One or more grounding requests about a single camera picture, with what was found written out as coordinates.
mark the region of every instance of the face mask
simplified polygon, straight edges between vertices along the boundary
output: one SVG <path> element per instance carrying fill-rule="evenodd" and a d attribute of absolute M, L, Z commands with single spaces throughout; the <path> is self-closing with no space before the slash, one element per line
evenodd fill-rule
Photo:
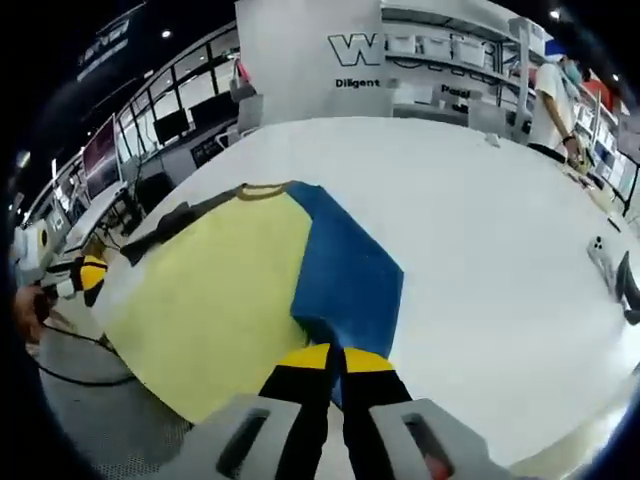
<path fill-rule="evenodd" d="M 582 83 L 582 73 L 580 73 L 580 70 L 576 67 L 575 62 L 572 60 L 566 61 L 562 69 L 564 73 L 567 74 L 567 77 L 569 77 L 569 80 L 571 80 L 571 83 L 574 85 L 580 85 Z"/>

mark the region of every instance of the white t-shirt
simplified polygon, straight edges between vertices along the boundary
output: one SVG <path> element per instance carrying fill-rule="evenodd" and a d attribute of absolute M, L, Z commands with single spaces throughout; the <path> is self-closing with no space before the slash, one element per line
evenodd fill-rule
<path fill-rule="evenodd" d="M 567 89 L 564 86 L 565 81 L 568 80 L 564 80 L 560 67 L 555 63 L 545 63 L 538 69 L 536 75 L 536 93 L 538 95 L 533 111 L 533 120 L 531 121 L 529 143 L 544 145 L 566 156 L 567 151 L 562 145 L 562 136 L 542 103 L 542 95 L 538 93 L 540 91 L 545 92 L 555 100 L 560 118 L 567 130 L 571 132 L 575 126 L 576 119 L 573 113 L 574 102 L 567 93 Z"/>

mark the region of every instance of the desk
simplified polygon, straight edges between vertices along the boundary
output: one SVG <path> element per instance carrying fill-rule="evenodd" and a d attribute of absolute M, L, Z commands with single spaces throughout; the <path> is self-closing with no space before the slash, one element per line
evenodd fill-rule
<path fill-rule="evenodd" d="M 242 182 L 323 185 L 405 271 L 391 361 L 409 392 L 457 416 L 510 465 L 593 416 L 640 361 L 640 328 L 626 324 L 586 253 L 601 235 L 614 262 L 631 251 L 640 275 L 640 246 L 553 160 L 500 143 L 414 119 L 273 125 L 188 177 L 131 240 L 179 203 Z M 144 259 L 110 264 L 99 323 L 144 270 Z"/>
<path fill-rule="evenodd" d="M 86 212 L 67 233 L 64 253 L 82 249 L 111 207 L 126 193 L 127 184 L 116 182 L 91 201 Z"/>

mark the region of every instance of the monitor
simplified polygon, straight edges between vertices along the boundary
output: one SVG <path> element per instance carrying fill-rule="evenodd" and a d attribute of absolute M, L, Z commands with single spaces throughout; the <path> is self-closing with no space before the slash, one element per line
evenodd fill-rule
<path fill-rule="evenodd" d="M 82 152 L 87 193 L 91 199 L 120 180 L 113 122 L 111 117 Z"/>
<path fill-rule="evenodd" d="M 159 118 L 153 122 L 153 128 L 156 130 L 158 141 L 161 144 L 165 144 L 173 137 L 189 130 L 187 112 L 185 112 L 184 109 L 180 109 L 177 112 L 170 113 L 166 117 Z"/>
<path fill-rule="evenodd" d="M 191 107 L 191 115 L 196 128 L 222 123 L 238 116 L 238 104 L 231 98 L 231 92 L 224 92 Z"/>

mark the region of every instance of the blue cloth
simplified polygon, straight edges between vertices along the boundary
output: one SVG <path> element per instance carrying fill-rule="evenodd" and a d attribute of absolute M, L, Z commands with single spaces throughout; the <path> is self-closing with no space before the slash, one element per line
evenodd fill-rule
<path fill-rule="evenodd" d="M 287 193 L 312 219 L 291 316 L 316 343 L 388 357 L 402 270 L 322 187 L 294 182 Z"/>

